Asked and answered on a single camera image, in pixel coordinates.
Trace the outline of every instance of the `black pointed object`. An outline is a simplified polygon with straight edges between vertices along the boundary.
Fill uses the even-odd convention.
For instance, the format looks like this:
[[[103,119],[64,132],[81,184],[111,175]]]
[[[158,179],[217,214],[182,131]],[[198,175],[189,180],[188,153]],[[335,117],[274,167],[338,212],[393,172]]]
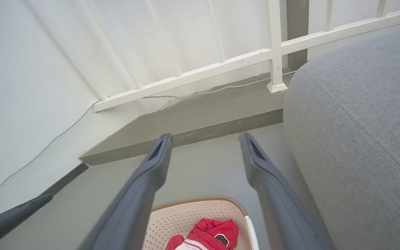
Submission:
[[[163,134],[128,179],[80,250],[139,250],[157,190],[165,183],[172,152],[171,134]]]
[[[327,231],[317,223],[254,137],[240,134],[246,178],[260,199],[271,249],[334,250]]]
[[[51,200],[52,195],[46,194],[0,214],[0,239]]]

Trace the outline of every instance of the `basket rim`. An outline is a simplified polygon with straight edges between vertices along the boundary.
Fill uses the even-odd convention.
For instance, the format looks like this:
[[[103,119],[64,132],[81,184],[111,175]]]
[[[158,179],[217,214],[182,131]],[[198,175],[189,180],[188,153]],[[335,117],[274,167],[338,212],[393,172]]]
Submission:
[[[191,197],[191,198],[184,198],[184,199],[179,199],[175,201],[170,201],[167,203],[162,203],[157,206],[154,206],[152,208],[152,212],[165,209],[171,206],[176,206],[176,205],[182,205],[186,203],[193,203],[193,202],[199,202],[199,201],[227,201],[238,207],[240,212],[242,212],[243,216],[248,216],[248,212],[246,209],[243,207],[243,205],[237,201],[236,199],[229,197],[227,195],[204,195],[204,196],[196,196],[196,197]]]

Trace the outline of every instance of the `gray vertical pipe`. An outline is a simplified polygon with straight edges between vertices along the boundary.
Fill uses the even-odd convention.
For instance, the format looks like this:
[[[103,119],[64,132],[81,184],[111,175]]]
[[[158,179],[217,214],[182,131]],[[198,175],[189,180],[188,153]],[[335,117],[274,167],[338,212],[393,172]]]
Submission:
[[[288,40],[308,35],[309,0],[287,0]],[[291,70],[297,70],[307,62],[308,50],[304,49],[288,55]]]

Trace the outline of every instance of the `white wall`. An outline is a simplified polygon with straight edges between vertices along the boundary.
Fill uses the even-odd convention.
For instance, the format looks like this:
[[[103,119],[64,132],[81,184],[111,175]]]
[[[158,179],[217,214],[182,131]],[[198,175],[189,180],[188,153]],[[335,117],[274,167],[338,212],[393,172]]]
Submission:
[[[309,0],[309,34],[323,31],[325,27],[327,10],[327,0]],[[335,27],[349,24],[352,22],[372,18],[376,16],[377,5],[379,0],[350,0],[350,1],[333,1],[335,2]],[[400,10],[400,0],[389,0],[387,13]],[[356,35],[350,38],[334,41],[308,49],[308,60],[312,60],[320,55],[330,52],[334,49],[341,48],[360,41],[376,38],[381,35],[395,33],[400,31],[400,25],[394,27],[376,30],[370,33]]]
[[[23,168],[97,101],[88,81],[109,96],[134,87],[122,63],[143,84],[173,75],[142,1],[94,2],[113,46],[91,26],[83,1],[32,2],[43,6],[51,23],[43,22],[27,0],[0,0],[0,213],[39,195],[75,168],[81,153],[168,102],[137,100],[89,112]],[[184,71],[217,60],[206,1],[154,3]],[[269,46],[266,0],[214,4],[227,58]],[[49,32],[50,24],[59,30],[58,39]],[[187,95],[268,71],[264,62],[161,94]]]

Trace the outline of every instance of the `perforated basket wall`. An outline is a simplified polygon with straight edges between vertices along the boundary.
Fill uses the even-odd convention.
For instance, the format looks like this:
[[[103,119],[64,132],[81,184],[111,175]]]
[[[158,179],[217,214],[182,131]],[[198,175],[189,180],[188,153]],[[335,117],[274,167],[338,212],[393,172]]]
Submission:
[[[204,196],[161,204],[153,209],[144,238],[143,250],[165,250],[168,240],[177,234],[184,237],[203,218],[233,220],[239,227],[234,250],[251,250],[251,234],[244,207],[228,196]]]

